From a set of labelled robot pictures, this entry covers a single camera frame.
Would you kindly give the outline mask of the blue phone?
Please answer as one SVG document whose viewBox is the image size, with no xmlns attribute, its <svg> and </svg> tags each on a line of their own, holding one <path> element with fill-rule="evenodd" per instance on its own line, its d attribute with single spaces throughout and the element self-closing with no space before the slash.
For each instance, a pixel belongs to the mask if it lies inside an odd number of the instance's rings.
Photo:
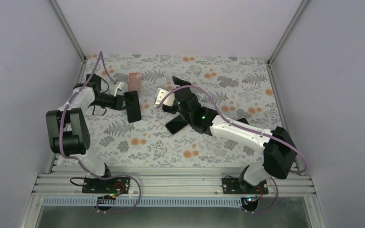
<svg viewBox="0 0 365 228">
<path fill-rule="evenodd" d="M 137 91 L 124 93 L 125 109 L 129 123 L 138 122 L 142 119 L 139 96 Z"/>
</svg>

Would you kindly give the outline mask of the pink phone case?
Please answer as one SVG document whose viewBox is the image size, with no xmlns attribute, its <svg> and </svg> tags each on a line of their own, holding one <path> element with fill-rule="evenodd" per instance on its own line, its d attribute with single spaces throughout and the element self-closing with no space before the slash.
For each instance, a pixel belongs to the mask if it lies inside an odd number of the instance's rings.
<svg viewBox="0 0 365 228">
<path fill-rule="evenodd" d="M 127 88 L 128 92 L 136 91 L 137 93 L 140 93 L 142 88 L 142 73 L 140 72 L 129 73 Z"/>
</svg>

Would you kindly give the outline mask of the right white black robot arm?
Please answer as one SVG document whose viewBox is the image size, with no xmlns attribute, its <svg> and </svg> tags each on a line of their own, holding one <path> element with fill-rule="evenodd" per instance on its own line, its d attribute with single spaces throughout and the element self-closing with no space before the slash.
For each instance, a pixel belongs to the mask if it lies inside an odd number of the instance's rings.
<svg viewBox="0 0 365 228">
<path fill-rule="evenodd" d="M 287 178 L 297 156 L 296 147 L 282 127 L 274 130 L 250 126 L 246 119 L 233 120 L 225 117 L 213 103 L 213 108 L 200 104 L 192 89 L 200 90 L 188 81 L 173 77 L 177 88 L 168 92 L 158 88 L 155 105 L 164 112 L 178 114 L 165 126 L 176 134 L 186 126 L 200 134 L 225 138 L 252 148 L 262 158 L 253 165 L 247 165 L 238 177 L 238 186 L 243 193 L 251 193 L 260 183 L 273 177 Z"/>
</svg>

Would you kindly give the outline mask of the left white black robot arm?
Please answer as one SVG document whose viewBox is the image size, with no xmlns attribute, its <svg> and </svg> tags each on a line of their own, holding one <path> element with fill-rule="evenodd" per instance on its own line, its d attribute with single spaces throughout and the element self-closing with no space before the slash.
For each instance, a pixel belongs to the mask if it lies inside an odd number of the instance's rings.
<svg viewBox="0 0 365 228">
<path fill-rule="evenodd" d="M 104 80 L 96 74 L 86 76 L 89 82 L 76 84 L 71 97 L 57 110 L 46 113 L 49 145 L 53 153 L 78 162 L 87 171 L 86 177 L 95 179 L 94 186 L 101 192 L 113 187 L 108 166 L 90 148 L 91 137 L 85 121 L 89 107 L 107 110 L 125 109 L 125 98 L 102 91 Z"/>
</svg>

